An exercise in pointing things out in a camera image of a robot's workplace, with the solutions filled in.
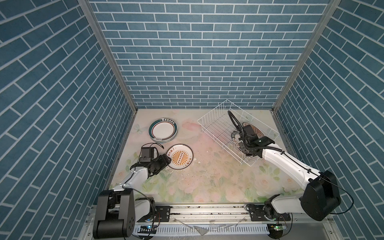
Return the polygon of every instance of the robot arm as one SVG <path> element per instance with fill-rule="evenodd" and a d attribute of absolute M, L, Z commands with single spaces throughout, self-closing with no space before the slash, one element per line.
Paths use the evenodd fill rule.
<path fill-rule="evenodd" d="M 133 196 L 133 190 L 138 189 L 149 177 L 158 174 L 170 163 L 166 154 L 155 155 L 155 149 L 142 147 L 141 157 L 131 166 L 128 176 L 114 189 L 100 193 L 93 225 L 95 239 L 129 237 L 135 222 L 148 215 L 151 207 L 151 216 L 155 216 L 153 198 L 134 200 Z"/>
<path fill-rule="evenodd" d="M 275 142 L 263 136 L 259 138 L 250 125 L 243 126 L 231 111 L 228 111 L 236 131 L 233 140 L 246 156 L 259 156 L 272 162 L 287 173 L 304 190 L 303 194 L 275 195 L 265 202 L 269 219 L 286 212 L 306 213 L 321 221 L 341 203 L 337 180 L 329 171 L 313 169 L 292 155 L 285 153 Z"/>
<path fill-rule="evenodd" d="M 275 147 L 278 149 L 280 148 L 279 145 L 274 143 L 269 144 L 268 147 Z M 310 182 L 309 179 L 314 179 L 316 178 L 316 176 L 311 172 L 305 171 L 304 168 L 311 169 L 311 171 L 316 173 L 317 175 L 321 174 L 321 172 L 306 165 L 297 158 L 293 157 L 291 154 L 285 154 L 281 154 L 281 152 L 277 152 L 274 150 L 265 149 L 263 150 L 263 159 L 273 163 L 283 172 L 287 173 L 292 178 L 292 180 L 297 182 L 299 186 L 303 190 L 305 190 L 308 183 Z"/>
<path fill-rule="evenodd" d="M 269 144 L 268 147 L 279 149 L 275 143 Z M 322 173 L 288 153 L 283 154 L 271 149 L 263 149 L 262 156 L 287 173 L 304 190 L 302 194 L 275 195 L 266 201 L 266 209 L 271 218 L 274 218 L 272 215 L 292 212 L 306 213 L 321 221 L 340 205 L 336 177 L 331 172 Z"/>

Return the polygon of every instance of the floral table surface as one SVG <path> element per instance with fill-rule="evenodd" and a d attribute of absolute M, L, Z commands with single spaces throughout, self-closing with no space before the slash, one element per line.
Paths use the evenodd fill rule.
<path fill-rule="evenodd" d="M 171 118 L 178 125 L 177 137 L 157 147 L 160 154 L 175 144 L 186 144 L 194 152 L 194 160 L 185 169 L 169 167 L 150 177 L 137 189 L 156 202 L 264 202 L 274 194 L 291 195 L 302 192 L 299 185 L 273 164 L 259 159 L 251 167 L 240 164 L 228 152 L 213 142 L 197 119 L 207 113 L 204 109 L 159 110 L 140 109 L 118 163 L 110 189 L 119 184 L 138 159 L 143 144 L 153 142 L 148 128 L 157 119 Z M 249 111 L 272 128 L 268 110 Z M 280 139 L 276 140 L 284 148 Z"/>

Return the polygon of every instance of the plate with orange sunburst design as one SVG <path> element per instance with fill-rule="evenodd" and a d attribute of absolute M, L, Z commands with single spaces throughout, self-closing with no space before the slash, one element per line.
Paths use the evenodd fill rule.
<path fill-rule="evenodd" d="M 193 160 L 192 149 L 185 144 L 176 144 L 170 147 L 167 156 L 171 159 L 169 167 L 177 170 L 188 167 Z"/>

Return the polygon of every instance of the black cord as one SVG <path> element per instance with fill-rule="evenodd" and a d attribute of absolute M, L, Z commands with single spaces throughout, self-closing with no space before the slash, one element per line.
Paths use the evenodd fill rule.
<path fill-rule="evenodd" d="M 152 215 L 153 215 L 153 220 L 152 220 L 152 227 L 151 229 L 149 230 L 149 234 L 148 234 L 148 237 L 151 235 L 151 232 L 153 230 L 153 225 L 155 223 L 155 207 L 153 206 L 153 204 L 151 204 L 151 201 L 149 200 L 149 198 L 142 192 L 132 188 L 133 190 L 137 191 L 138 193 L 140 193 L 141 195 L 143 195 L 148 201 L 149 201 L 149 204 L 151 205 L 151 209 L 152 209 Z"/>
<path fill-rule="evenodd" d="M 293 225 L 293 214 L 291 213 L 291 227 L 289 228 L 289 231 L 286 234 L 283 234 L 280 238 L 282 238 L 283 236 L 287 236 L 287 234 L 292 230 L 292 225 Z"/>
<path fill-rule="evenodd" d="M 154 142 L 154 143 L 152 143 L 151 145 L 149 145 L 149 147 L 152 147 L 153 144 L 157 144 L 157 145 L 159 145 L 160 147 L 162 147 L 162 149 L 164 149 L 163 145 L 161 145 L 161 144 L 158 143 L 158 142 Z"/>
<path fill-rule="evenodd" d="M 246 209 L 248 212 L 255 212 L 255 211 L 251 211 L 250 209 L 248 209 L 248 205 L 252 205 L 252 204 L 247 204 L 247 205 L 245 205 L 245 209 Z"/>

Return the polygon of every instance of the metal bracket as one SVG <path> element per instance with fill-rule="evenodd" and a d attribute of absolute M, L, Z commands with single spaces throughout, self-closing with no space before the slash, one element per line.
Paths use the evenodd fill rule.
<path fill-rule="evenodd" d="M 160 213 L 160 222 L 169 222 L 170 206 L 156 206 L 156 212 Z"/>
<path fill-rule="evenodd" d="M 269 219 L 265 217 L 263 207 L 264 205 L 248 204 L 249 216 L 251 217 L 251 221 L 253 222 L 269 221 Z M 290 220 L 291 220 L 291 216 L 289 214 L 284 213 L 280 215 L 279 221 L 290 221 Z"/>
<path fill-rule="evenodd" d="M 269 220 L 259 220 L 256 222 L 252 222 L 249 211 L 245 209 L 245 205 L 247 203 L 230 203 L 230 204 L 224 204 L 224 203 L 162 203 L 157 202 L 157 207 L 170 207 L 170 214 L 169 222 L 161 222 L 160 229 L 173 229 L 175 230 L 176 227 L 183 227 L 183 225 L 178 222 L 177 220 L 182 221 L 183 223 L 187 225 L 198 225 L 198 224 L 216 224 L 216 225 L 222 225 L 222 224 L 238 224 L 238 228 L 243 228 L 247 226 L 251 226 L 250 224 L 276 224 L 277 221 L 269 221 Z M 261 209 L 264 206 L 262 203 L 255 203 L 255 205 L 258 206 L 258 208 Z M 96 205 L 93 205 L 91 208 L 91 211 L 88 215 L 88 218 L 84 224 L 84 228 L 81 231 L 81 234 L 79 236 L 79 240 L 92 240 L 92 229 L 93 227 L 93 220 L 96 213 Z M 290 224 L 291 219 L 285 218 L 285 221 L 287 224 Z M 313 220 L 311 217 L 309 217 L 306 214 L 293 214 L 293 222 L 295 224 L 301 223 L 311 223 L 311 224 L 324 224 L 324 223 L 330 223 L 335 224 L 330 219 L 324 219 L 321 222 L 318 222 L 316 220 Z M 138 228 L 141 228 L 141 226 L 146 225 L 148 226 L 148 223 L 142 223 L 142 222 L 136 222 L 135 224 L 135 230 L 134 234 L 137 233 Z M 162 232 L 159 228 L 156 228 L 157 233 Z"/>

